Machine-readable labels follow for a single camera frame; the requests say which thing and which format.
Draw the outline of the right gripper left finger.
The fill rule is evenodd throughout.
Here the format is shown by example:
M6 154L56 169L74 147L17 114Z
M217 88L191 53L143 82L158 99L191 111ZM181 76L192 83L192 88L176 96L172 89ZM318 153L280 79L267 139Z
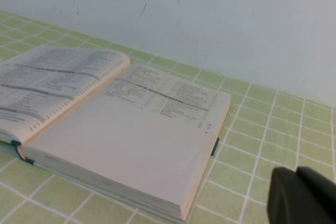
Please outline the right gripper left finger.
M294 171L274 168L267 201L270 223L313 223L316 220L315 206L309 188Z

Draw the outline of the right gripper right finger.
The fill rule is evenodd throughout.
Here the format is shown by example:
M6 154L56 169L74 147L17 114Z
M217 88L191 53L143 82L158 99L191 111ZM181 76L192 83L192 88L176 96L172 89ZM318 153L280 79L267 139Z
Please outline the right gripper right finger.
M298 167L296 173L335 223L335 183L306 166Z

